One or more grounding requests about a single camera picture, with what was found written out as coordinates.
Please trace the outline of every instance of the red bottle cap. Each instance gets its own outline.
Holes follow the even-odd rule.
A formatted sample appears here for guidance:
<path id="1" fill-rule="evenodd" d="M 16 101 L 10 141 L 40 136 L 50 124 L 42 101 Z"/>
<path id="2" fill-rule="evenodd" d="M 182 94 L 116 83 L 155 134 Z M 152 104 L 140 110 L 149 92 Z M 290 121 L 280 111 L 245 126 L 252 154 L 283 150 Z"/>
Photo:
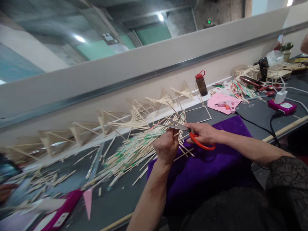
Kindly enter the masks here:
<path id="1" fill-rule="evenodd" d="M 203 76 L 205 76 L 205 71 L 201 71 L 199 74 L 197 74 L 195 77 L 196 79 L 202 79 Z"/>

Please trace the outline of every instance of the black lace sleeve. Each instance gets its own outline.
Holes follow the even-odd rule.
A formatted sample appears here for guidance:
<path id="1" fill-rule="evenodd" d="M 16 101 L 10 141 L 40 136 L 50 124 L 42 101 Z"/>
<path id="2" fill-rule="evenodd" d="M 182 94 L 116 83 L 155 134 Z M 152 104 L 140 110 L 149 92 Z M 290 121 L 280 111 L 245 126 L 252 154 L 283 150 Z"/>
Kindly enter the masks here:
<path id="1" fill-rule="evenodd" d="M 273 161 L 266 192 L 290 230 L 308 230 L 308 167 L 293 157 Z"/>

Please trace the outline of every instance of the scissor blade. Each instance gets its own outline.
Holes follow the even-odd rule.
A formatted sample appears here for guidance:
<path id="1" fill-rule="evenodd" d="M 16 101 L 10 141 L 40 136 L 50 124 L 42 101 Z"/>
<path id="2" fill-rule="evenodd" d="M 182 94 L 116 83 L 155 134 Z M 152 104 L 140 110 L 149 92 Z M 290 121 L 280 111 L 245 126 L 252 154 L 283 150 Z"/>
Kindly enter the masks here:
<path id="1" fill-rule="evenodd" d="M 179 122 L 176 122 L 175 120 L 172 120 L 172 119 L 168 119 L 166 117 L 164 117 L 166 120 L 168 120 L 169 122 L 172 122 L 174 123 L 175 125 L 179 125 L 179 126 L 183 126 L 182 124 L 180 124 Z"/>
<path id="2" fill-rule="evenodd" d="M 176 130 L 183 130 L 183 131 L 191 131 L 191 129 L 185 127 L 185 126 L 175 126 L 175 125 L 168 125 L 168 124 L 164 124 L 165 127 L 169 127 L 169 128 L 173 128 Z"/>

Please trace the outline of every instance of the glue gun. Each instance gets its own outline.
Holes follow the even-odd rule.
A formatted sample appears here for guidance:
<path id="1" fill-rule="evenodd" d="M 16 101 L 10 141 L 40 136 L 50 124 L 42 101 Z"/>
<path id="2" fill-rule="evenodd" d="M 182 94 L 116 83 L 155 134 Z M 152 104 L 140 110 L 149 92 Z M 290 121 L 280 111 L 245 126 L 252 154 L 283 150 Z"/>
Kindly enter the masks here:
<path id="1" fill-rule="evenodd" d="M 214 104 L 214 105 L 217 105 L 219 107 L 223 107 L 225 106 L 226 109 L 230 109 L 231 110 L 231 114 L 234 114 L 235 113 L 235 108 L 234 108 L 234 102 L 232 101 L 225 101 L 225 102 L 220 102 L 220 103 L 217 103 L 217 104 Z"/>

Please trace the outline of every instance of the red scissors handle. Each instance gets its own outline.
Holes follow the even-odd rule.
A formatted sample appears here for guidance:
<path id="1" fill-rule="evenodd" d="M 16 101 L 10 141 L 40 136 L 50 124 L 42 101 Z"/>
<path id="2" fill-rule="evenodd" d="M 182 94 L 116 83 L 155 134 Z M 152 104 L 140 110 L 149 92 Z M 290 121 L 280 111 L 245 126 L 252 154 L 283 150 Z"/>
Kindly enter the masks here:
<path id="1" fill-rule="evenodd" d="M 189 133 L 190 138 L 202 149 L 204 150 L 208 150 L 208 151 L 213 151 L 215 149 L 215 145 L 212 144 L 213 147 L 207 147 L 204 146 L 203 144 L 201 144 L 195 137 L 199 137 L 198 135 L 194 134 L 194 133 Z"/>

